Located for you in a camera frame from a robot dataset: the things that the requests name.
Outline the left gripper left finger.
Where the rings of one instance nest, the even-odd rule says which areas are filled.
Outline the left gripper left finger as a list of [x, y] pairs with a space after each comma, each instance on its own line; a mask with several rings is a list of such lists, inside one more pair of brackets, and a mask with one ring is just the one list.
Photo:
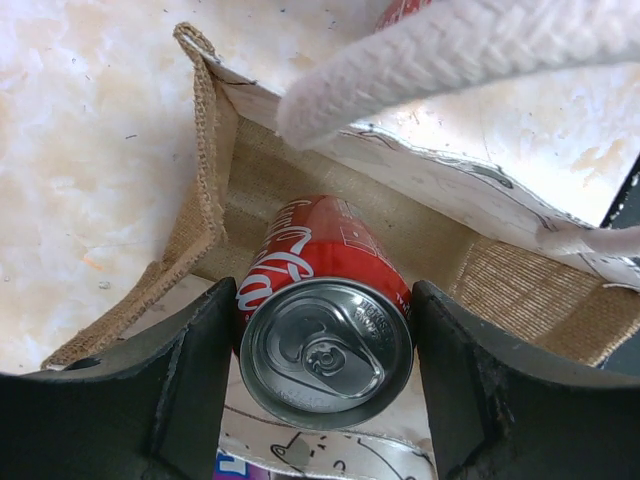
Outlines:
[[1, 379], [5, 479], [209, 479], [235, 282], [60, 371]]

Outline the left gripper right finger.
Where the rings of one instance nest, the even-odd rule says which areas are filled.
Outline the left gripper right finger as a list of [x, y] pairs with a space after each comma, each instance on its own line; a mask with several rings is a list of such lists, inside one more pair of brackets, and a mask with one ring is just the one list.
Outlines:
[[430, 282], [411, 313], [439, 478], [638, 478], [638, 377], [524, 342]]

